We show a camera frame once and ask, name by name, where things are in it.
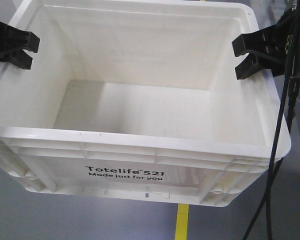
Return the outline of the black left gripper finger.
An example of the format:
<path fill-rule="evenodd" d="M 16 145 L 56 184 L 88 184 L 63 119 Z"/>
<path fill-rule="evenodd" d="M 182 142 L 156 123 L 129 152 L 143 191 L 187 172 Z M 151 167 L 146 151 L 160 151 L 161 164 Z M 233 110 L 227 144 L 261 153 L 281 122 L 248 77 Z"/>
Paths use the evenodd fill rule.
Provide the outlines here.
<path fill-rule="evenodd" d="M 0 21 L 0 54 L 16 50 L 27 50 L 37 53 L 40 38 L 33 32 L 12 27 Z"/>
<path fill-rule="evenodd" d="M 0 50 L 0 63 L 10 63 L 23 70 L 30 70 L 33 58 L 22 49 Z"/>

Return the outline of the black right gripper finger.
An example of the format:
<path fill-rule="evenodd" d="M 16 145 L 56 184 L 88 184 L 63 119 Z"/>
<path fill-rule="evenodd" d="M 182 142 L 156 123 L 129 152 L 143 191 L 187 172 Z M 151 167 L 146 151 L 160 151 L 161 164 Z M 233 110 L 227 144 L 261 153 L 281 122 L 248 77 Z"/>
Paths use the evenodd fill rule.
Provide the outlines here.
<path fill-rule="evenodd" d="M 240 34 L 232 41 L 234 55 L 254 54 L 267 60 L 284 60 L 291 26 L 290 22 L 277 23 L 255 32 Z"/>
<path fill-rule="evenodd" d="M 264 57 L 249 53 L 248 56 L 235 67 L 238 80 L 245 80 L 261 70 L 270 70 L 273 77 L 282 76 L 285 73 L 286 58 Z"/>

